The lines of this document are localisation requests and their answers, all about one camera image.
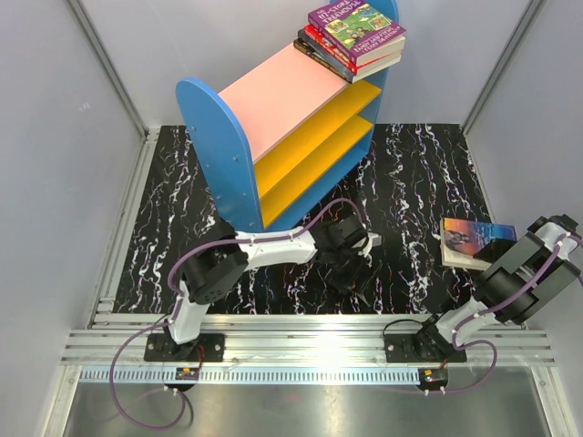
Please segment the black blue Treehouse book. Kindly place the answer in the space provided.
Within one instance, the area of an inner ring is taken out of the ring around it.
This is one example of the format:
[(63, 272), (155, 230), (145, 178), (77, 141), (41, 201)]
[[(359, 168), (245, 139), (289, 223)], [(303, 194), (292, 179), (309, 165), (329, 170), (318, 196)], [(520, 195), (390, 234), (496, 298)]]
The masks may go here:
[(341, 68), (337, 68), (334, 65), (330, 64), (324, 58), (322, 58), (311, 46), (302, 41), (300, 38), (296, 38), (292, 42), (292, 44), (298, 51), (300, 51), (301, 53), (303, 53), (304, 55), (306, 55), (319, 65), (333, 72), (335, 75), (341, 77), (345, 82), (349, 84), (353, 82), (352, 73), (350, 71), (348, 71), (343, 66)]

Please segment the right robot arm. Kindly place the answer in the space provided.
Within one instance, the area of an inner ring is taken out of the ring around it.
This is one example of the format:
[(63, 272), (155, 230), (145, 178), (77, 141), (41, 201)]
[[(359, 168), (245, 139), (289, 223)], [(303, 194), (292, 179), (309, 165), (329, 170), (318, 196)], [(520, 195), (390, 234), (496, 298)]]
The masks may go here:
[(412, 339), (414, 354), (422, 361), (445, 361), (487, 326), (526, 321), (582, 280), (581, 269), (570, 259), (581, 246), (578, 223), (569, 215), (539, 218), (478, 277), (466, 304), (422, 324)]

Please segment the red 13-Storey Treehouse book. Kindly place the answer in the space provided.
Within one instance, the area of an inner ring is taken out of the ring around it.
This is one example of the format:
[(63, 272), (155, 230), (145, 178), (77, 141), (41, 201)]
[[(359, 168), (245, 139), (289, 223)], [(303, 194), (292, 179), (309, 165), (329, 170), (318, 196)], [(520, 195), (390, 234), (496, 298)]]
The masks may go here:
[(334, 54), (335, 61), (345, 67), (354, 76), (364, 76), (378, 66), (388, 64), (390, 61), (397, 59), (404, 49), (405, 37), (398, 36), (384, 46), (377, 47), (369, 53), (360, 56), (348, 55), (336, 46), (331, 38), (318, 31), (313, 25), (306, 25), (303, 29), (320, 46)]

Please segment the blue Jane Eyre book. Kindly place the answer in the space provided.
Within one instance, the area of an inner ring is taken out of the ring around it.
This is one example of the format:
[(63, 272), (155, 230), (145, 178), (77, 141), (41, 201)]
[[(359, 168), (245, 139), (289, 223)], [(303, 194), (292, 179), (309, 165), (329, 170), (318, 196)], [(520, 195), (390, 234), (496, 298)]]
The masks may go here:
[(487, 270), (517, 241), (510, 225), (443, 218), (440, 224), (441, 260), (445, 267)]

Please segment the Nineteen Eighty-Four book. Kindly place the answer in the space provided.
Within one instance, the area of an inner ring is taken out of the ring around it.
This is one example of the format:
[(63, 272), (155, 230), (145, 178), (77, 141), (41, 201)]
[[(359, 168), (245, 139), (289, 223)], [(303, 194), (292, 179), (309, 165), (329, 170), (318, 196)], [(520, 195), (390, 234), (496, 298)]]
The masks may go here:
[(312, 48), (318, 55), (320, 55), (322, 58), (335, 60), (334, 54), (330, 53), (324, 47), (320, 46), (315, 40), (313, 40), (311, 37), (309, 37), (305, 33), (303, 28), (298, 31), (298, 37), (303, 42), (305, 42), (310, 48)]

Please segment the purple 117-Storey Treehouse book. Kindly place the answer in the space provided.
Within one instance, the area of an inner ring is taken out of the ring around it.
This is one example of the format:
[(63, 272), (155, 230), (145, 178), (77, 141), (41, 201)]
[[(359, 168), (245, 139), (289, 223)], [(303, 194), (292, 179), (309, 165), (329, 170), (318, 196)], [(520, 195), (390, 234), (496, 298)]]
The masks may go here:
[(392, 18), (362, 0), (335, 1), (314, 9), (308, 14), (308, 23), (331, 38), (344, 53), (357, 56), (405, 33)]

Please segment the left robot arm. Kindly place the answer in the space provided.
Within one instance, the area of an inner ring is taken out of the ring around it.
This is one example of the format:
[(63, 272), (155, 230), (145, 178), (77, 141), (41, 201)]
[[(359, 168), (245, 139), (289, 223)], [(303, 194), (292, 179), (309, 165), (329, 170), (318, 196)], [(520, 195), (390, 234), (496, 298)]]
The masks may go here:
[(325, 280), (331, 287), (356, 293), (367, 257), (382, 242), (382, 236), (354, 214), (337, 222), (315, 218), (304, 227), (262, 233), (236, 231), (222, 222), (217, 239), (192, 249), (170, 270), (168, 282), (177, 298), (164, 328), (163, 359), (187, 361), (202, 354), (204, 316), (244, 273), (272, 265), (315, 263), (327, 269)]

